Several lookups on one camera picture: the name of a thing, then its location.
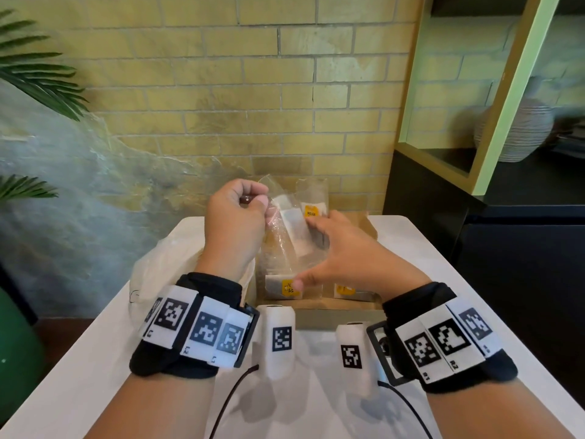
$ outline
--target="black cable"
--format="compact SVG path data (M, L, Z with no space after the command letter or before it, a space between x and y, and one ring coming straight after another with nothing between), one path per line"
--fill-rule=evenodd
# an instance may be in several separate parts
M422 419L418 415L417 411L414 409L414 407L411 405L411 403L404 397L404 395L400 391L398 391L396 388L394 388L390 384L387 384L385 382L382 382L381 380L378 381L378 386L381 386L381 387L387 388L389 390L392 390L393 392L395 392L399 396L399 398L401 398L402 400L404 400L404 403L406 405L408 405L408 408L410 408L411 411L414 413L414 415L416 416L416 418L420 422L420 425L422 426L422 429L425 430L425 433L427 434L427 436L429 437L429 439L433 439L433 436L431 436L431 432L429 431L429 429L427 428L427 426L425 425L425 423L422 421Z
M254 366L251 366L250 368L248 368L246 370L246 372L242 376L240 376L240 378L238 379L236 384L233 386L232 391L229 392L228 398L225 400L225 402L223 403L223 407L221 407L221 410L219 411L218 418L215 420L214 428L213 428L213 430L211 430L211 434L209 435L209 439L214 439L215 431L218 429L219 421L221 421L221 417L223 416L223 412L228 407L229 400L232 398L233 394L238 389L238 386L242 383L244 378L246 376L248 376L248 374L253 373L254 371L258 371L259 367L260 367L259 365L254 365Z

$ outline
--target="yellow label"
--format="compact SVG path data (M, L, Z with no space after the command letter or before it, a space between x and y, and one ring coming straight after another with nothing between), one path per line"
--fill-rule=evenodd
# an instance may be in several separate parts
M319 215L319 208L317 208L316 206L313 206L313 205L305 205L305 217L315 217L318 215Z
M295 291L292 287L292 279L285 279L282 281L282 295L286 297L298 297L301 295L300 291Z
M356 293L355 289L343 285L335 285L335 292L340 295L353 295Z

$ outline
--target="white table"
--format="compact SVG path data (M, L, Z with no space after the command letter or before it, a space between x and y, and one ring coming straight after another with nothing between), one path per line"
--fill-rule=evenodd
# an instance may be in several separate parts
M400 216L371 216L370 221L384 246L473 302L499 333L524 384L576 438L585 439L583 409L414 225ZM202 217L184 219L174 231L179 228L200 235L203 245ZM128 377L128 361L136 344L128 314L127 284L0 430L0 439L83 438ZM389 391L377 403L365 403L344 394L336 374L333 332L300 332L296 352L295 372L288 381L263 384L253 374L244 380L224 415L218 439L425 437L408 408ZM243 369L218 375L206 437ZM420 386L408 383L399 389L438 439L438 429Z

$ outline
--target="yellow brick wall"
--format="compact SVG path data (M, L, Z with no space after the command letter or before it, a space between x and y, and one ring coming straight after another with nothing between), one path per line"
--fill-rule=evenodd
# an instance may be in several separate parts
M382 209L420 0L2 0L124 144Z
M479 114L494 99L516 33L516 17L431 18L416 84L408 143L469 147ZM537 98L585 112L585 17L555 17L533 75Z

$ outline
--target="white ribbed vase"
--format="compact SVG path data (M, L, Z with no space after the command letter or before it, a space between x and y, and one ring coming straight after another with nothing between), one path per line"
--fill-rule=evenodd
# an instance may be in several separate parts
M502 148L500 162L520 162L532 154L551 133L555 119L552 109L540 100L531 98L536 93L540 83L541 81L537 77L530 77ZM490 109L491 107L481 114L476 123L473 133L476 147L481 141Z

